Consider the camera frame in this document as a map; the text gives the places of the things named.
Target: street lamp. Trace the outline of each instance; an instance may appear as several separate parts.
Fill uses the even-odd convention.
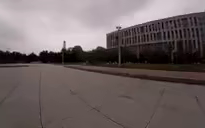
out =
[[[121,66],[121,44],[120,44],[121,26],[117,26],[116,29],[118,30],[118,36],[117,36],[117,41],[118,41],[118,66]]]

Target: multi-story building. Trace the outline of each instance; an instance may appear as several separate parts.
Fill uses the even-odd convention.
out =
[[[119,43],[137,57],[148,48],[199,52],[203,57],[205,11],[150,21],[107,34],[107,49],[117,48]]]

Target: concrete plaza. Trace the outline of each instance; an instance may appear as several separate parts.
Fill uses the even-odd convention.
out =
[[[0,68],[0,128],[205,128],[205,86],[55,65]]]

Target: pavement joint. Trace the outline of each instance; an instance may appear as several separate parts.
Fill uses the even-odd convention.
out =
[[[45,128],[43,125],[43,121],[42,121],[42,102],[41,102],[41,82],[42,82],[42,72],[40,71],[40,76],[39,76],[39,119],[40,119],[40,124],[41,124],[41,128]]]
[[[159,93],[160,93],[160,97],[159,97],[159,99],[157,100],[157,103],[155,104],[153,113],[152,113],[152,115],[151,115],[149,121],[147,122],[145,128],[149,128],[149,125],[150,125],[152,119],[154,118],[154,116],[155,116],[155,114],[156,114],[156,112],[157,112],[157,109],[158,109],[158,107],[159,107],[159,105],[160,105],[160,102],[161,102],[161,100],[162,100],[162,98],[163,98],[163,95],[164,95],[164,93],[165,93],[165,90],[166,90],[165,88],[162,89],[162,90],[160,90],[160,92],[159,92]]]
[[[8,99],[12,94],[13,92],[20,86],[20,83],[17,82],[17,85],[14,86],[8,93],[7,95],[2,99],[0,100],[0,106],[6,101],[6,99]]]
[[[124,126],[123,124],[121,124],[121,123],[115,121],[114,119],[112,119],[112,118],[109,117],[108,115],[102,113],[97,107],[91,106],[85,99],[83,99],[82,97],[80,97],[80,96],[79,96],[78,94],[76,94],[73,90],[70,89],[70,92],[71,92],[72,95],[75,94],[75,95],[78,97],[78,99],[79,99],[80,101],[82,101],[83,103],[85,103],[89,108],[91,108],[91,110],[94,110],[95,112],[100,113],[100,115],[102,115],[102,116],[103,116],[104,118],[106,118],[107,120],[113,122],[114,124],[119,125],[119,126],[121,126],[122,128],[127,128],[127,127]]]
[[[205,109],[203,108],[203,106],[202,106],[202,104],[201,104],[201,102],[200,102],[198,96],[195,96],[195,99],[196,99],[196,103],[197,103],[199,109],[202,111],[202,113],[203,113],[203,115],[204,115],[204,117],[205,117]]]

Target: overcast sky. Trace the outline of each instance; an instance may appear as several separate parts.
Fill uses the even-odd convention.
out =
[[[106,33],[205,10],[205,0],[0,0],[0,50],[106,47]]]

